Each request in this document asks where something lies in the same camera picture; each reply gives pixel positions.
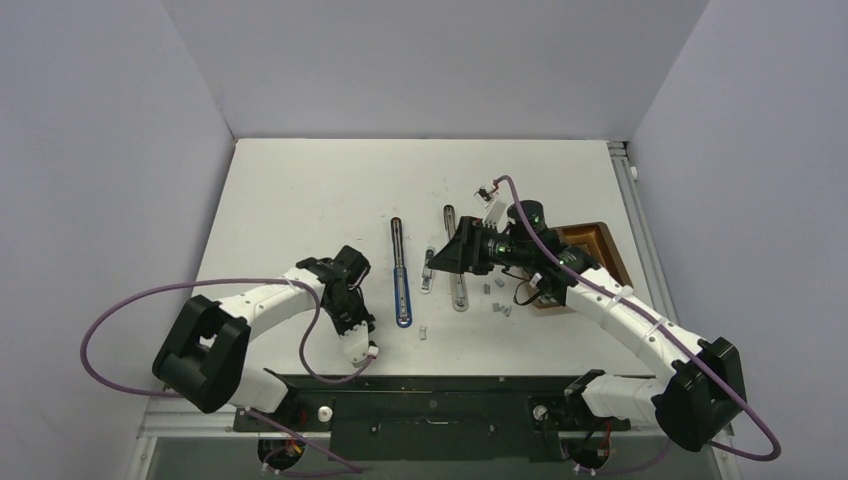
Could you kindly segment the silver black stapler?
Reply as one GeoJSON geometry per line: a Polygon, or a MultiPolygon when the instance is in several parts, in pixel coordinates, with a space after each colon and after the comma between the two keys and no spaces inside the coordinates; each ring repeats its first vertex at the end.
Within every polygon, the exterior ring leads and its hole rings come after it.
{"type": "MultiPolygon", "coordinates": [[[[456,232],[456,217],[454,207],[450,204],[443,208],[443,220],[448,239],[451,240],[456,232]]],[[[468,296],[465,280],[462,274],[450,274],[452,306],[457,312],[465,312],[468,307],[468,296]]]]}

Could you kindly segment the light blue staple box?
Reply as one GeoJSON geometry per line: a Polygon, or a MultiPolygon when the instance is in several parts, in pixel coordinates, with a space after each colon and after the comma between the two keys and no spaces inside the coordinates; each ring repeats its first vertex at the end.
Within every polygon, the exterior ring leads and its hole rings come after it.
{"type": "Polygon", "coordinates": [[[434,283],[434,273],[433,270],[429,266],[429,262],[435,256],[435,248],[433,246],[428,246],[425,251],[425,257],[422,267],[422,275],[421,275],[421,285],[420,291],[423,294],[429,294],[432,291],[433,283],[434,283]]]}

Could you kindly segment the blue stapler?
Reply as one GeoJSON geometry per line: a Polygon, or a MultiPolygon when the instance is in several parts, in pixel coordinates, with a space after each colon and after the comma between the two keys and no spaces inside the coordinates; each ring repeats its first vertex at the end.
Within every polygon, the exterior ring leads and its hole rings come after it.
{"type": "Polygon", "coordinates": [[[410,306],[407,269],[405,264],[402,221],[399,217],[393,217],[390,220],[390,229],[394,260],[393,280],[396,324],[400,328],[408,328],[412,325],[413,319],[410,306]]]}

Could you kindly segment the brown plastic divided tray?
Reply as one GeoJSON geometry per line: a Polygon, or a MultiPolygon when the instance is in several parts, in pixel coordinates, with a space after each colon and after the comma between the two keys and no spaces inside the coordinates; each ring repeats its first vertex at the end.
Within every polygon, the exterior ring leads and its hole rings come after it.
{"type": "MultiPolygon", "coordinates": [[[[538,231],[537,234],[552,252],[554,252],[557,244],[562,244],[565,247],[579,248],[584,251],[586,255],[592,257],[597,261],[597,263],[603,266],[617,284],[629,286],[633,285],[631,277],[626,269],[626,265],[614,242],[613,236],[604,222],[545,227],[544,229],[539,228],[539,230],[540,231],[538,231]],[[549,231],[554,232],[557,235],[558,240],[556,242],[551,241],[553,237],[551,236],[551,233],[547,233],[549,231]]],[[[538,260],[536,263],[538,266],[542,267],[542,278],[546,278],[546,273],[551,273],[548,272],[548,270],[556,270],[559,273],[563,273],[560,269],[555,269],[550,260],[543,254],[541,257],[543,260],[538,260]]],[[[555,299],[539,294],[539,290],[536,286],[531,286],[529,284],[525,284],[524,286],[525,291],[528,294],[528,300],[531,298],[534,300],[531,305],[536,309],[559,308],[561,306],[555,301],[555,299]]]]}

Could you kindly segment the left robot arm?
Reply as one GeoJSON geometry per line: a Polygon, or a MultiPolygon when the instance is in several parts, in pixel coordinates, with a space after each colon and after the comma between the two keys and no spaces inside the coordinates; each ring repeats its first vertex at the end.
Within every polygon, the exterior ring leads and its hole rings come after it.
{"type": "Polygon", "coordinates": [[[343,246],[333,258],[301,260],[281,279],[241,294],[196,295],[182,307],[152,372],[203,413],[224,405],[256,409],[270,428],[287,429],[298,403],[271,371],[247,366],[250,343],[297,314],[326,313],[345,357],[364,370],[379,352],[370,338],[375,318],[361,290],[370,269],[361,252],[343,246]]]}

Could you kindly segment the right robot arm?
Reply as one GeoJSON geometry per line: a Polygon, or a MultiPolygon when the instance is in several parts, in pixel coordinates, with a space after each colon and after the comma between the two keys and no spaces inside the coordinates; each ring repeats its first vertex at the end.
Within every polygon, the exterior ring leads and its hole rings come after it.
{"type": "Polygon", "coordinates": [[[740,412],[745,399],[738,349],[674,325],[639,300],[597,259],[545,223],[540,202],[507,210],[499,231],[463,216],[427,265],[451,274],[487,275],[516,267],[544,298],[596,323],[640,360],[650,379],[592,373],[567,397],[565,414],[579,428],[614,417],[659,427],[677,446],[700,451],[740,412]]]}

